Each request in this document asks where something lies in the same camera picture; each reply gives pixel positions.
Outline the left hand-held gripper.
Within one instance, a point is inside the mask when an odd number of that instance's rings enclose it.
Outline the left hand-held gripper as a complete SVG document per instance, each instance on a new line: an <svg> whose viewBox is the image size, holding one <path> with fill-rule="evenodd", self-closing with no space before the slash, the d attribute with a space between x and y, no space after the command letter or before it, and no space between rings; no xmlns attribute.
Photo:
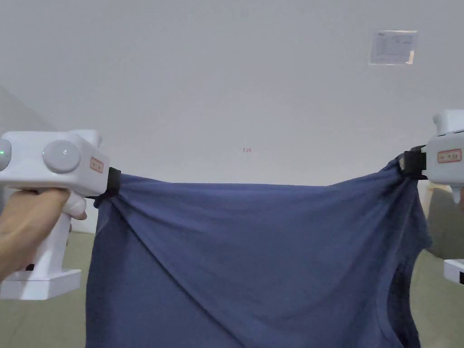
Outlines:
<svg viewBox="0 0 464 348"><path fill-rule="evenodd" d="M47 300L80 287L81 271L63 268L71 219L86 210L87 198L99 208L117 197L120 189L121 172L110 166L101 142L96 130L9 131L2 135L2 186L37 192L66 189L70 196L32 265L1 283L1 299Z"/></svg>

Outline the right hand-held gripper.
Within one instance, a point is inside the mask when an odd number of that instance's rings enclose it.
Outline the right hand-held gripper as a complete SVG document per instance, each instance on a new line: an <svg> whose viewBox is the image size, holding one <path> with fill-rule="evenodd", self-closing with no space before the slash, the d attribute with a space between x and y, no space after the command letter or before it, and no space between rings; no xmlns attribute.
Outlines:
<svg viewBox="0 0 464 348"><path fill-rule="evenodd" d="M429 252L443 260L444 277L462 285L464 112L444 110L433 122L436 135L398 155L397 166L400 174L427 182L422 201L432 237Z"/></svg>

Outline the person's left hand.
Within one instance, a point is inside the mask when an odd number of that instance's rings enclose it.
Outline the person's left hand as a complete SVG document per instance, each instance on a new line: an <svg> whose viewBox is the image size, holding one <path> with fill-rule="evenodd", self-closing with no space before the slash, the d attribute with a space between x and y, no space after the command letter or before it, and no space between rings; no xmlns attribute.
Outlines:
<svg viewBox="0 0 464 348"><path fill-rule="evenodd" d="M0 216L0 280L32 264L43 240L57 223L70 192L17 191Z"/></svg>

